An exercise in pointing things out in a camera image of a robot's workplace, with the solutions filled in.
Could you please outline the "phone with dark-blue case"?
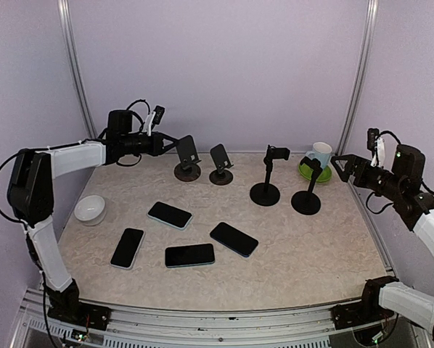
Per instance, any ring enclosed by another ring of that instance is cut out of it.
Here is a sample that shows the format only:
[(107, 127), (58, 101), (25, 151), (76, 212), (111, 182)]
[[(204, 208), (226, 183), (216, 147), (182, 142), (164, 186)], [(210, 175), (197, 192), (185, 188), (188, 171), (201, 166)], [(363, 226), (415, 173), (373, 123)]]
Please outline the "phone with dark-blue case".
[(259, 244), (257, 239), (225, 222), (220, 222), (210, 237), (242, 257), (249, 257)]

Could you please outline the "phone with lilac case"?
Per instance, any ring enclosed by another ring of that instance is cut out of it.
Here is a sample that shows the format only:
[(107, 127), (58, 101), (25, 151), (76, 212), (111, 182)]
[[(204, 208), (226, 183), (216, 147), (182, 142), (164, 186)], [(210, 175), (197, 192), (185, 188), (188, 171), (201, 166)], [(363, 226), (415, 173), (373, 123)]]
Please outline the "phone with lilac case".
[(110, 265), (124, 270), (132, 269), (143, 240), (143, 230), (126, 228), (112, 254)]

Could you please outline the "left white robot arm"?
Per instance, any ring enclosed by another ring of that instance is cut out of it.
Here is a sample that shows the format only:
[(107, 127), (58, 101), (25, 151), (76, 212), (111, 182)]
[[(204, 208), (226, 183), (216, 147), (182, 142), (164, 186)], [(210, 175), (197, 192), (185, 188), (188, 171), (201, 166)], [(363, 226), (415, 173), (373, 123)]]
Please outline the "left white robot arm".
[(86, 316), (79, 289), (67, 271), (53, 226), (53, 181), (62, 175), (92, 167), (119, 164), (126, 155), (156, 157), (177, 146), (176, 138), (156, 131), (165, 108), (156, 106), (140, 123), (131, 109), (113, 110), (100, 136), (71, 144), (21, 149), (9, 159), (14, 163), (7, 189), (7, 201), (14, 215), (8, 220), (22, 226), (33, 263), (40, 270), (50, 301), (49, 316), (77, 323)]

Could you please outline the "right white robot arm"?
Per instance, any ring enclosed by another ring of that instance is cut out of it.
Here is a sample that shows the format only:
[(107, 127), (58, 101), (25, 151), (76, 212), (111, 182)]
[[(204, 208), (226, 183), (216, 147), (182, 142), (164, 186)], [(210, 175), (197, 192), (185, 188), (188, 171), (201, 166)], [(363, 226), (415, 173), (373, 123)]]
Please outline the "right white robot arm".
[[(396, 147), (393, 166), (386, 170), (354, 154), (334, 156), (333, 167), (346, 182), (354, 178), (356, 187), (369, 189), (389, 199), (393, 209), (427, 247), (434, 258), (434, 192), (423, 182), (424, 154), (413, 146)], [(353, 318), (370, 322), (385, 311), (404, 316), (425, 329), (434, 342), (434, 297), (417, 291), (393, 276), (369, 279)]]

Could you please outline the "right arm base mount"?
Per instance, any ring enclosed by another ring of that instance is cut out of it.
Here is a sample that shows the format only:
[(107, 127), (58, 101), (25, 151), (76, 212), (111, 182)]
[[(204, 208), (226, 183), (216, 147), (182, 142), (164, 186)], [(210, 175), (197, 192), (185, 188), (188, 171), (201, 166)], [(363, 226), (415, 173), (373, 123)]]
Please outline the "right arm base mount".
[(364, 314), (360, 302), (335, 305), (331, 309), (331, 315), (336, 330), (362, 326), (384, 319), (384, 315), (380, 312), (373, 312), (371, 315)]

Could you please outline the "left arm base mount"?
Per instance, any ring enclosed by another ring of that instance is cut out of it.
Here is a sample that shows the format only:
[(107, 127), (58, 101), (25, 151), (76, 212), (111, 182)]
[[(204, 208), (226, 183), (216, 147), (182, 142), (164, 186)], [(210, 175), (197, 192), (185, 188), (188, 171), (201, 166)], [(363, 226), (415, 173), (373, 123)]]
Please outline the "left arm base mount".
[(109, 307), (84, 302), (80, 303), (78, 309), (74, 313), (56, 307), (50, 307), (48, 309), (48, 316), (50, 318), (100, 331), (107, 330), (110, 315), (111, 309)]

